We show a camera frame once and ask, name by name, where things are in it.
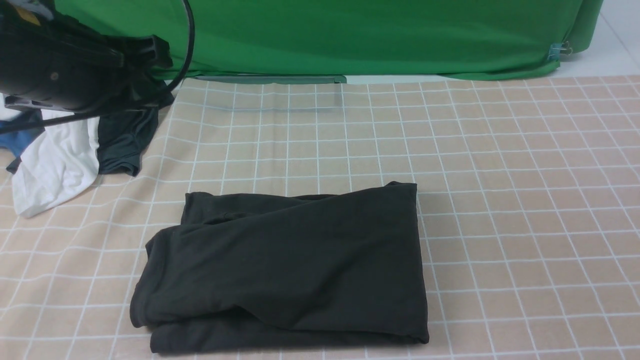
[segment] black folded pants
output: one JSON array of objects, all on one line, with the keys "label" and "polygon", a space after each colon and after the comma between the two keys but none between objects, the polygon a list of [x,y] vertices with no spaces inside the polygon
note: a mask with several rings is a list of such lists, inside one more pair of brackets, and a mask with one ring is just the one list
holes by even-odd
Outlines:
[{"label": "black folded pants", "polygon": [[131,322],[162,354],[427,343],[416,193],[187,194],[147,243]]}]

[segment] white cloth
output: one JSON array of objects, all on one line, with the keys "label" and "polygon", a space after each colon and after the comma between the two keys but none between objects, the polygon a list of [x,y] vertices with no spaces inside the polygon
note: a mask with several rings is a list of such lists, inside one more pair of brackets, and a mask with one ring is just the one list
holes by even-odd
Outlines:
[{"label": "white cloth", "polygon": [[[71,115],[43,110],[44,120]],[[32,217],[85,191],[98,176],[99,118],[46,127],[12,178],[16,214]]]}]

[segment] white floor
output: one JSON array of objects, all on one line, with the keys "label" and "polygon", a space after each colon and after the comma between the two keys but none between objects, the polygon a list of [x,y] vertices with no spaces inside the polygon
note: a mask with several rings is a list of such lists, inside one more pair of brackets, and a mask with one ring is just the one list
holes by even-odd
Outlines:
[{"label": "white floor", "polygon": [[[550,76],[640,74],[640,0],[605,0],[591,46],[569,57]],[[439,76],[347,76],[350,84],[440,81]]]}]

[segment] black cable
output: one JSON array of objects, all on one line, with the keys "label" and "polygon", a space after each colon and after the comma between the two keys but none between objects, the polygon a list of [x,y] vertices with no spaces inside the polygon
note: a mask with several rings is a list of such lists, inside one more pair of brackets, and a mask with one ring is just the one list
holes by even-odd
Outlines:
[{"label": "black cable", "polygon": [[117,112],[125,111],[125,110],[138,110],[138,108],[140,108],[140,107],[142,107],[144,105],[160,101],[161,99],[163,99],[164,97],[169,95],[173,90],[175,90],[175,88],[178,87],[180,82],[182,80],[184,80],[184,78],[187,75],[187,72],[189,71],[189,66],[191,65],[191,59],[193,58],[193,47],[194,47],[195,38],[196,38],[195,21],[193,20],[193,12],[191,11],[191,5],[189,4],[189,0],[181,0],[181,1],[182,1],[182,5],[184,7],[184,12],[187,15],[187,20],[189,22],[189,40],[187,42],[187,53],[186,53],[186,55],[184,57],[184,62],[182,63],[182,67],[180,68],[180,71],[176,75],[175,79],[173,79],[173,81],[171,83],[169,83],[169,85],[167,85],[166,87],[160,89],[155,94],[148,96],[147,98],[142,98],[140,100],[128,102],[126,104],[123,104],[123,105],[121,105],[119,107],[116,107],[115,109],[112,109],[112,110],[109,110],[109,111],[97,110],[97,111],[90,111],[88,113],[73,114],[73,115],[69,115],[69,116],[65,116],[65,117],[59,117],[59,118],[52,119],[52,120],[46,120],[46,121],[43,121],[43,122],[40,122],[40,123],[36,123],[36,124],[34,124],[34,123],[24,123],[24,124],[11,124],[11,123],[9,123],[8,125],[6,125],[4,127],[0,127],[0,135],[7,134],[7,133],[14,133],[14,132],[17,132],[17,131],[34,129],[34,128],[37,128],[37,127],[55,126],[55,125],[60,125],[60,124],[66,124],[68,122],[73,122],[73,121],[86,120],[86,119],[90,119],[90,118],[94,118],[94,117],[102,117],[102,116],[110,115],[112,113],[117,113]]}]

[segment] green fabric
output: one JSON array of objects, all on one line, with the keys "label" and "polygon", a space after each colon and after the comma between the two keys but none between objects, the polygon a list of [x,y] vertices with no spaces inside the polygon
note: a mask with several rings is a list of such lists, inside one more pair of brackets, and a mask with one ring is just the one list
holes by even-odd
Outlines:
[{"label": "green fabric", "polygon": [[[591,40],[602,0],[190,0],[190,76],[444,74],[542,76],[550,46]],[[158,35],[174,69],[186,47],[180,0],[56,0],[60,12],[110,35]]]}]

